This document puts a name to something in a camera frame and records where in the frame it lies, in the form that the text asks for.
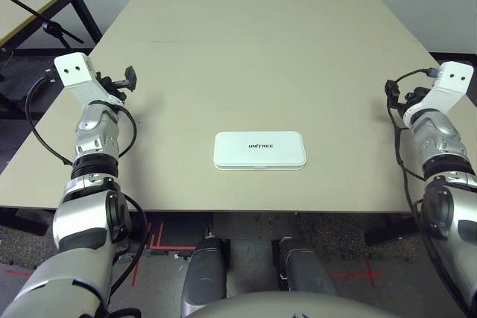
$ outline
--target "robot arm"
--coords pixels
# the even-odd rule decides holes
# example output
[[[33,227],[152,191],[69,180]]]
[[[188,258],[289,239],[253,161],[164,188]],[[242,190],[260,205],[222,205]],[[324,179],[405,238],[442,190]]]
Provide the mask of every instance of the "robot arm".
[[[398,109],[411,130],[423,168],[426,190],[420,227],[432,242],[439,261],[457,288],[460,303],[476,314],[477,177],[458,131],[447,112],[467,92],[473,68],[444,63],[434,86],[417,88],[399,104],[396,81],[388,81],[388,105]]]
[[[112,83],[96,76],[87,56],[58,57],[65,87],[83,104],[71,180],[53,221],[59,253],[41,264],[3,317],[105,317],[118,244],[131,231],[126,197],[118,181],[118,118],[136,77]]]

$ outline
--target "unitree logo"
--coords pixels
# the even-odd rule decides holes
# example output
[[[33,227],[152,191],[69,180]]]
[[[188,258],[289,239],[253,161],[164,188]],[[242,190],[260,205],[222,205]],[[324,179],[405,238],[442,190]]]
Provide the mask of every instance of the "unitree logo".
[[[273,144],[249,144],[249,148],[273,148]]]

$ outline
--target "white plastic case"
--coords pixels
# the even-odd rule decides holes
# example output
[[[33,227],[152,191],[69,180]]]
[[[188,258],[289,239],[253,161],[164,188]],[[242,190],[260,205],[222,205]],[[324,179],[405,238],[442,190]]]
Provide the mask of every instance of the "white plastic case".
[[[221,170],[297,170],[306,163],[298,132],[220,132],[214,164]]]

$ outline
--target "beige tabletop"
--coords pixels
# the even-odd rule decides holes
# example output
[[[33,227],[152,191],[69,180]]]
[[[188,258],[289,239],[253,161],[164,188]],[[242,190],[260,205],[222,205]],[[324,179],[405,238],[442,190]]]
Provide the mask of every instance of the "beige tabletop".
[[[144,209],[408,211],[384,85],[437,64],[380,0],[131,0],[90,57],[115,80],[136,70],[138,139],[119,179]],[[416,75],[402,92],[430,84]],[[62,91],[38,129],[71,156],[80,112]],[[476,165],[475,108],[465,98],[449,117]],[[126,118],[120,128],[124,147]],[[230,130],[296,130],[308,162],[219,171],[214,137]],[[55,207],[70,171],[29,136],[0,176],[0,205]]]
[[[27,6],[42,13],[57,0],[20,0]],[[0,45],[6,43],[16,33],[22,30],[35,16],[22,9],[10,0],[0,0]]]

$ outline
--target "black table leg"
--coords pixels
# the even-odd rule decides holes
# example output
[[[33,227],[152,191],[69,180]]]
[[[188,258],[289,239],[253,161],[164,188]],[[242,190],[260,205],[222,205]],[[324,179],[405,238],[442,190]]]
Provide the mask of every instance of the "black table leg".
[[[16,208],[0,208],[0,225],[45,236],[48,225],[16,216]]]
[[[391,240],[401,240],[419,232],[413,217],[408,217],[396,223],[387,220],[386,226],[376,231],[365,232],[364,239],[368,246],[381,244]]]
[[[99,40],[103,37],[103,34],[96,25],[95,20],[92,18],[91,13],[88,10],[86,4],[83,0],[73,0],[73,8],[76,10],[76,13],[80,17],[84,27],[88,30],[89,35],[92,40],[97,44]]]

